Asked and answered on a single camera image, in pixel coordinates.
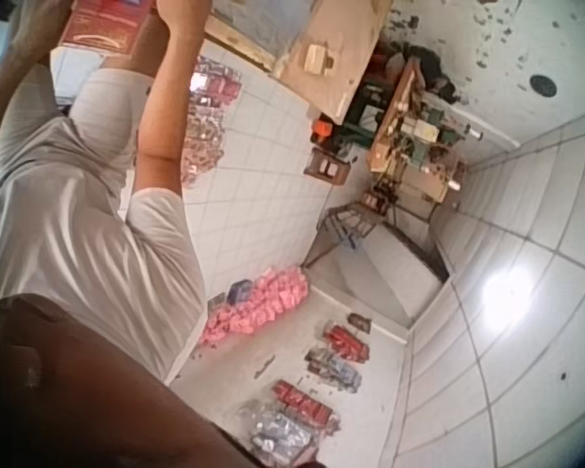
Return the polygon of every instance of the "red packaged goods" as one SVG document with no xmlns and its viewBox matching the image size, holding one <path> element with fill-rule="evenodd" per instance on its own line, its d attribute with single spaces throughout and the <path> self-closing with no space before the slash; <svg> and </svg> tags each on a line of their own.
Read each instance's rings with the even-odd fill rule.
<svg viewBox="0 0 585 468">
<path fill-rule="evenodd" d="M 62 44 L 129 55 L 152 1 L 78 0 Z"/>
</svg>

